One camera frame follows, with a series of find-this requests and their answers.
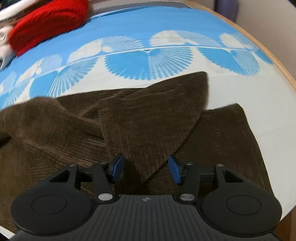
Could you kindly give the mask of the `dark brown corduroy pants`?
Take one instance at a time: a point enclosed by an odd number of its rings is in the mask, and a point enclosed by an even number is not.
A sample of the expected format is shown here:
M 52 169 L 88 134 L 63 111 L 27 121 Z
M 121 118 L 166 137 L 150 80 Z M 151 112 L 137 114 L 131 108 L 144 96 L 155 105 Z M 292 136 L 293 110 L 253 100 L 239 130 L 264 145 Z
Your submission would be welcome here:
M 70 163 L 126 158 L 117 194 L 173 194 L 168 156 L 204 168 L 223 163 L 268 192 L 267 170 L 239 104 L 207 110 L 208 77 L 196 72 L 146 88 L 36 97 L 1 111 L 1 226 L 13 200 Z

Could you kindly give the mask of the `white folded quilt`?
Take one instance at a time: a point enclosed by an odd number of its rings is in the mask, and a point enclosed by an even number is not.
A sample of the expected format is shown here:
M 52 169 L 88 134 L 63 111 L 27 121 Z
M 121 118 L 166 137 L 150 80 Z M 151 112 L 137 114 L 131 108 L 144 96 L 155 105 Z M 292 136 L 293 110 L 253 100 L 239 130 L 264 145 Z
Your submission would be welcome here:
M 16 56 L 16 52 L 9 44 L 9 34 L 11 33 L 12 29 L 13 26 L 5 26 L 1 28 L 1 70 L 6 68 L 6 66 L 8 66 Z

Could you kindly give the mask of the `blue white patterned bedsheet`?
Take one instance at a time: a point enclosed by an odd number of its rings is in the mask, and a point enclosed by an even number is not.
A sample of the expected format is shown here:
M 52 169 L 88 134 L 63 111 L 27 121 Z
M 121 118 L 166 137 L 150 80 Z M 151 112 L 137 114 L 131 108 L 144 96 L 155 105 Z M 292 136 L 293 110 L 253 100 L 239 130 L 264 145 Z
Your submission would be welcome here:
M 295 206 L 295 82 L 250 37 L 208 11 L 142 6 L 92 16 L 1 71 L 1 108 L 198 71 L 209 77 L 209 109 L 243 107 L 288 214 Z

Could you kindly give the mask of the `red folded blanket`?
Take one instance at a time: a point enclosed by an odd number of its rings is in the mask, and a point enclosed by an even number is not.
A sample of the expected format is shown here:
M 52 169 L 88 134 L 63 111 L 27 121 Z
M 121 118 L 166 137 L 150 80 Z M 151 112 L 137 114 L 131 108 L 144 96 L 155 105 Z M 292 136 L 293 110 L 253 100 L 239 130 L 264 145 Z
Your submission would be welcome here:
M 20 56 L 41 42 L 84 25 L 89 1 L 51 1 L 23 17 L 9 34 L 9 44 Z

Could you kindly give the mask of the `purple paper bag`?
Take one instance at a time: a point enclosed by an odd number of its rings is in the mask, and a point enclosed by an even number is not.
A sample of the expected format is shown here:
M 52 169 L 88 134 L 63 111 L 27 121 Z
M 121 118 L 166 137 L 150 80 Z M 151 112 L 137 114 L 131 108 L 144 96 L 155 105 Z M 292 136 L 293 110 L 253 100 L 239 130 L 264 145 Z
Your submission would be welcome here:
M 235 22 L 239 9 L 238 0 L 215 0 L 214 11 Z

